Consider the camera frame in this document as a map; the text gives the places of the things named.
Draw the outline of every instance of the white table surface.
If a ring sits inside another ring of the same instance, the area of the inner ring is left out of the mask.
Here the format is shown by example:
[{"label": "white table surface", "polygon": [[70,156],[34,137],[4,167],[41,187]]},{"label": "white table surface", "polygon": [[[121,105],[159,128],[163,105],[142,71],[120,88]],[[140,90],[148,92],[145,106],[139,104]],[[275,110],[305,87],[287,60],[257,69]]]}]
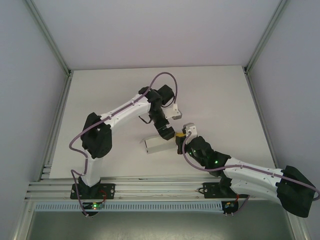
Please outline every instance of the white table surface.
[{"label": "white table surface", "polygon": [[[122,105],[160,72],[172,73],[178,82],[177,103],[183,116],[169,120],[176,132],[181,131],[183,124],[195,123],[198,135],[214,150],[250,164],[274,168],[241,66],[76,70],[50,178],[70,178],[71,169],[83,171],[84,157],[68,145],[82,131],[88,114],[99,115]],[[153,88],[164,84],[174,89],[174,82],[167,75],[159,77]],[[139,118],[121,127],[112,136],[112,150],[104,158],[102,177],[208,175],[189,166],[176,149],[147,154],[140,141],[156,134],[152,123],[146,125]],[[81,148],[81,141],[74,146]]]}]

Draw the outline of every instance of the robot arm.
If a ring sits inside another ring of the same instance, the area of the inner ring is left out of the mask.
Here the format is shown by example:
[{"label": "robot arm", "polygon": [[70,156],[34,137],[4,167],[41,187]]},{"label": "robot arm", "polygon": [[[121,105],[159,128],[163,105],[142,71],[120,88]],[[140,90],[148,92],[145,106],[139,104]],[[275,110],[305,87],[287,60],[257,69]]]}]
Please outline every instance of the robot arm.
[{"label": "robot arm", "polygon": [[202,136],[197,135],[193,123],[184,125],[182,131],[184,135],[176,136],[178,154],[187,153],[204,167],[206,172],[221,177],[218,187],[213,191],[251,195],[276,202],[296,216],[306,218],[309,215],[315,191],[281,178],[287,177],[314,187],[296,168],[265,168],[214,151]]},{"label": "robot arm", "polygon": [[88,155],[88,163],[86,174],[79,181],[84,183],[85,186],[91,188],[99,183],[103,157],[112,148],[112,135],[119,127],[132,119],[148,113],[157,132],[163,139],[169,140],[175,136],[174,129],[167,127],[167,125],[169,124],[168,119],[182,117],[181,112],[178,110],[178,105],[174,103],[171,108],[162,109],[162,106],[174,97],[172,89],[167,85],[158,90],[151,88],[142,97],[142,94],[147,89],[148,87],[142,88],[135,97],[110,112],[101,115],[93,112],[87,117],[83,129],[87,129],[103,119],[108,118],[108,120],[81,136],[82,147]]}]

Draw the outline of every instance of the white wall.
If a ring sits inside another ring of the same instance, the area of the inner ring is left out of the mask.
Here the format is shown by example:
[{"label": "white wall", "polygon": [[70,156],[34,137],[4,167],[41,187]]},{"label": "white wall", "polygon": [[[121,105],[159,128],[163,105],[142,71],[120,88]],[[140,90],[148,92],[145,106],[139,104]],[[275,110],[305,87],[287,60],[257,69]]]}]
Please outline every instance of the white wall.
[{"label": "white wall", "polygon": [[279,0],[34,0],[71,69],[242,65]]},{"label": "white wall", "polygon": [[[252,72],[281,167],[297,167],[320,188],[320,1],[292,0]],[[320,202],[307,223],[320,239]]]},{"label": "white wall", "polygon": [[22,0],[0,3],[0,239],[36,179],[65,75]]}]

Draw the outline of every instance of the purple cable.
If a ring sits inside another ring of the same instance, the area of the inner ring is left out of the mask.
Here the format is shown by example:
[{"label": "purple cable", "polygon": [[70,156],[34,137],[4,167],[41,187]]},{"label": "purple cable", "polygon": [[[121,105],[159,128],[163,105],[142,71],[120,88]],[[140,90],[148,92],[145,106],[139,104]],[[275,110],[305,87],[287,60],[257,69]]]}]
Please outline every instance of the purple cable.
[{"label": "purple cable", "polygon": [[84,162],[84,172],[83,173],[79,173],[77,171],[75,171],[74,169],[71,170],[71,174],[72,174],[72,177],[73,177],[73,180],[74,180],[74,183],[75,183],[75,190],[76,190],[76,196],[78,198],[78,201],[79,201],[79,204],[80,204],[80,207],[83,211],[83,213],[85,214],[85,216],[87,217],[88,214],[87,212],[85,211],[84,209],[84,206],[82,205],[81,203],[81,200],[80,200],[80,196],[79,196],[79,190],[78,190],[78,186],[77,186],[77,179],[75,177],[75,174],[77,174],[78,176],[84,176],[86,175],[87,173],[87,170],[88,170],[88,155],[85,151],[81,150],[81,149],[77,149],[77,148],[74,148],[72,145],[75,143],[76,140],[78,140],[83,134],[85,134],[86,132],[88,132],[89,130],[95,128],[96,126],[104,123],[105,121],[109,120],[110,118],[114,117],[115,115],[117,115],[118,113],[122,112],[123,110],[127,109],[128,107],[132,106],[133,104],[135,104],[136,102],[138,102],[139,100],[141,100],[144,96],[147,95],[147,93],[150,91],[152,85],[154,84],[154,82],[156,81],[156,79],[163,75],[163,74],[167,74],[169,76],[171,76],[173,78],[173,81],[174,81],[174,84],[175,84],[175,96],[174,96],[174,103],[176,103],[176,100],[177,100],[177,96],[178,96],[178,83],[177,83],[177,80],[176,78],[169,72],[160,72],[159,74],[157,74],[153,80],[151,81],[149,87],[147,88],[147,90],[140,96],[138,97],[136,100],[133,101],[133,103],[129,103],[127,104],[126,106],[122,107],[121,109],[115,111],[114,113],[112,113],[111,115],[107,116],[106,118],[102,119],[101,121],[98,121],[97,123],[89,126],[88,128],[86,128],[85,130],[83,130],[82,132],[80,132],[77,136],[75,136],[71,142],[69,143],[69,148],[72,150],[72,151],[75,151],[77,153],[80,153],[82,155],[84,155],[85,157],[85,162]]},{"label": "purple cable", "polygon": [[308,184],[306,184],[306,183],[304,183],[304,182],[297,181],[297,180],[294,180],[294,179],[289,178],[289,177],[286,177],[286,176],[281,176],[281,175],[276,174],[276,173],[273,173],[273,172],[264,171],[264,170],[261,170],[261,169],[258,169],[258,168],[252,167],[252,166],[235,164],[235,165],[222,166],[222,167],[213,168],[213,169],[204,169],[204,168],[198,167],[198,166],[194,165],[192,162],[190,162],[190,160],[187,158],[187,155],[186,155],[186,152],[185,152],[186,142],[187,142],[187,140],[188,140],[188,138],[189,138],[190,136],[191,136],[191,133],[188,134],[188,136],[185,138],[185,140],[184,140],[183,143],[182,143],[182,154],[183,154],[183,157],[184,157],[184,159],[186,160],[186,162],[187,162],[188,164],[190,164],[192,167],[194,167],[195,169],[198,169],[198,170],[204,171],[204,172],[215,172],[215,171],[225,170],[225,169],[229,169],[229,168],[245,168],[245,169],[250,169],[250,170],[253,170],[253,171],[256,171],[256,172],[259,172],[259,173],[263,173],[263,174],[271,175],[271,176],[273,176],[273,177],[281,178],[281,179],[284,179],[284,180],[293,182],[293,183],[295,183],[295,184],[299,184],[299,185],[304,186],[304,187],[306,187],[306,188],[312,189],[313,191],[315,191],[315,192],[318,193],[318,196],[315,197],[315,198],[313,199],[313,201],[317,201],[317,200],[320,199],[320,190],[316,189],[314,186],[308,185]]}]

